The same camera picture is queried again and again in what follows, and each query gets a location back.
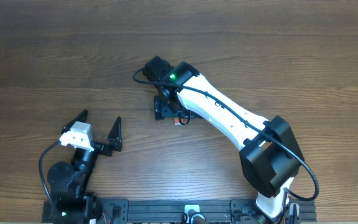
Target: table surface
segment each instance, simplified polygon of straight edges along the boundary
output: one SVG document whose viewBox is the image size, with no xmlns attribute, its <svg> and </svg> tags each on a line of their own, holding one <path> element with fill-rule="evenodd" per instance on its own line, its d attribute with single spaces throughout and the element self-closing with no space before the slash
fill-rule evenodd
<svg viewBox="0 0 358 224">
<path fill-rule="evenodd" d="M 320 221 L 358 220 L 358 1 L 0 0 L 0 222 L 39 222 L 41 152 L 81 110 L 124 148 L 89 183 L 130 200 L 255 198 L 238 150 L 203 119 L 154 120 L 154 55 L 187 61 L 245 109 L 292 126 Z M 44 171 L 74 150 L 47 154 Z M 311 195 L 301 169 L 292 189 Z"/>
</svg>

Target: wooden table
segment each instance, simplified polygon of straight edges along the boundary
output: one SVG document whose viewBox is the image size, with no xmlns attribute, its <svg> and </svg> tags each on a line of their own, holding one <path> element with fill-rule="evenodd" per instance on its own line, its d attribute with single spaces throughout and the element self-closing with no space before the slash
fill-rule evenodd
<svg viewBox="0 0 358 224">
<path fill-rule="evenodd" d="M 124 149 L 89 189 L 130 200 L 255 198 L 238 150 L 203 119 L 155 121 L 132 72 L 185 60 L 239 105 L 290 122 L 321 193 L 320 221 L 358 220 L 358 1 L 0 0 L 0 221 L 39 222 L 41 152 L 82 109 Z M 44 171 L 70 160 L 58 147 Z M 301 170 L 292 189 L 311 195 Z"/>
</svg>

